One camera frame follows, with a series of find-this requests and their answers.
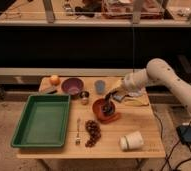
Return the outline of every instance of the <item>floor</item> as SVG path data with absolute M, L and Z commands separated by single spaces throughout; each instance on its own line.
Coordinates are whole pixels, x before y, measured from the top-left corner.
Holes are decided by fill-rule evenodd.
M 25 105 L 27 93 L 7 93 L 4 100 L 0 100 L 0 171 L 43 171 L 40 163 L 30 159 L 17 159 L 17 149 L 10 147 L 14 129 Z M 175 127 L 182 122 L 188 122 L 190 116 L 180 105 L 152 104 L 154 113 L 163 122 L 163 144 L 169 154 L 178 137 Z M 191 153 L 184 145 L 179 144 L 171 158 L 170 163 L 175 167 L 180 161 L 191 157 Z M 128 171 L 133 170 L 136 161 L 133 159 L 106 159 L 106 160 L 45 160 L 52 170 L 58 171 Z M 158 171 L 164 164 L 164 159 L 149 159 L 141 169 L 142 171 Z M 191 161 L 179 168 L 183 171 L 191 170 Z

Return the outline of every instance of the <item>white container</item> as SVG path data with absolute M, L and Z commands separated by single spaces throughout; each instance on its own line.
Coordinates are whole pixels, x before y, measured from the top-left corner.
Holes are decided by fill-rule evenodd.
M 120 138 L 120 147 L 123 151 L 139 149 L 144 145 L 144 140 L 139 131 L 132 132 Z

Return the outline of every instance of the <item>fork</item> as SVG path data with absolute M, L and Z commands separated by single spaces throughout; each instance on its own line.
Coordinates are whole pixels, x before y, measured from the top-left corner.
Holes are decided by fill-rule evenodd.
M 81 138 L 80 138 L 80 136 L 79 136 L 80 122 L 81 122 L 81 119 L 78 118 L 78 119 L 77 119 L 77 135 L 76 135 L 76 140 L 75 140 L 76 145 L 79 145 L 79 144 L 81 143 Z

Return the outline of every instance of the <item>red bowl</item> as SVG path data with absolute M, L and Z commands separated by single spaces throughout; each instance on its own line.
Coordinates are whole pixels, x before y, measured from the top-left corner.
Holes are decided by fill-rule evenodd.
M 64 93 L 70 94 L 72 97 L 76 97 L 79 93 L 83 90 L 84 83 L 79 78 L 68 78 L 65 80 L 62 85 L 61 89 Z

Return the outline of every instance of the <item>plastic tray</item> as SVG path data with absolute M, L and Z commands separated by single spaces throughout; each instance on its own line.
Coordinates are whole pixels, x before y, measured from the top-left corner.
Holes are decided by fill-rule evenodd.
M 65 143 L 70 96 L 32 95 L 28 98 L 11 146 L 61 147 Z

